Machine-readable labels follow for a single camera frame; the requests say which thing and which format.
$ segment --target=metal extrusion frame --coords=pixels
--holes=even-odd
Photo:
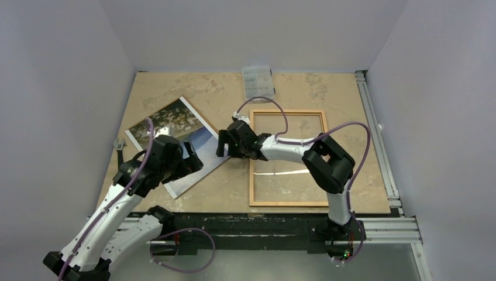
[[[367,117],[368,126],[370,127],[370,132],[372,134],[372,142],[374,143],[377,160],[379,162],[381,173],[383,174],[387,195],[398,196],[398,190],[396,189],[396,184],[394,183],[391,166],[389,164],[383,138],[381,136],[381,127],[377,122],[376,113],[372,107],[372,101],[370,100],[370,95],[368,93],[367,83],[363,72],[357,71],[355,73],[355,79],[357,81],[358,90],[363,103],[363,109],[365,110],[365,116]]]
[[[422,244],[412,244],[412,251],[414,252],[415,264],[417,266],[421,281],[432,281],[432,275],[423,253]]]
[[[363,221],[367,233],[365,244],[420,244],[422,243],[420,232],[415,218],[358,218]],[[139,218],[128,217],[120,225],[119,231],[114,238],[123,231],[132,228]],[[167,241],[151,241],[150,244],[164,244]]]

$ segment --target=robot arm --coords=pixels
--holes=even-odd
[[[311,139],[278,138],[269,133],[256,135],[246,116],[234,118],[226,130],[219,131],[217,156],[222,157],[224,145],[228,155],[253,160],[285,160],[306,166],[317,185],[326,191],[329,202],[329,219],[337,225],[349,223],[351,215],[347,203],[347,183],[352,178],[355,161],[330,136],[304,145]],[[296,142],[289,145],[283,142]]]
[[[155,136],[148,161],[126,194],[116,199],[137,172],[141,165],[138,158],[144,152],[139,152],[119,167],[113,178],[113,185],[79,234],[62,251],[46,255],[43,263],[55,274],[60,274],[64,263],[72,256],[67,269],[64,270],[64,280],[108,280],[109,271],[136,247],[175,230],[174,224],[171,223],[173,215],[155,206],[149,209],[134,228],[112,240],[122,221],[150,190],[155,189],[161,182],[177,180],[203,168],[203,163],[189,142],[184,142],[189,157],[183,159],[180,142],[168,134],[168,131],[159,131]],[[114,199],[117,201],[106,209]],[[89,232],[81,246],[73,253],[76,243],[87,231]]]

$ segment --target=gray wall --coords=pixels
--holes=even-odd
[[[367,73],[435,280],[496,276],[496,2],[409,0]]]
[[[407,0],[101,0],[139,70],[368,69]]]
[[[97,0],[0,2],[0,279],[43,265],[95,208],[134,70]]]

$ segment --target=glass pane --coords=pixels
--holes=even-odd
[[[285,138],[314,138],[322,132],[320,116],[289,115]],[[255,133],[272,133],[285,128],[282,115],[255,115]],[[305,165],[288,161],[254,162],[255,201],[313,202],[327,201]]]

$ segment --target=wooden picture frame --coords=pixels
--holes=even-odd
[[[322,132],[327,132],[327,119],[324,110],[299,110],[299,109],[286,109],[286,115],[304,115],[304,116],[318,116],[321,120]],[[256,115],[281,115],[279,109],[252,109],[250,110],[251,128],[255,130],[255,116]],[[327,201],[314,201],[314,202],[294,202],[294,201],[255,201],[255,174],[254,174],[255,160],[250,159],[249,163],[249,206],[250,207],[328,207]]]

